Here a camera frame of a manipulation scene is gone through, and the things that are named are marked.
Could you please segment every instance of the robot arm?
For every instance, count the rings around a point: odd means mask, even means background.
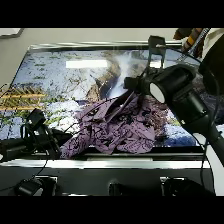
[[[207,147],[213,176],[214,188],[217,196],[224,195],[224,139],[212,124],[212,113],[204,104],[200,96],[193,90],[192,80],[195,74],[190,66],[174,65],[163,69],[165,50],[156,48],[157,44],[164,44],[164,38],[149,38],[149,67],[145,76],[138,77],[138,82],[128,77],[124,86],[137,90],[145,95],[152,95],[160,103],[166,103],[176,116],[181,126],[194,136],[200,145]],[[160,69],[150,67],[151,55],[162,56]]]

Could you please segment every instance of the purple garment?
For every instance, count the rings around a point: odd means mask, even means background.
[[[115,148],[130,153],[149,152],[155,141],[157,111],[148,99],[135,93],[94,103],[75,116],[80,132],[61,146],[61,158],[79,154],[90,145],[107,154]]]

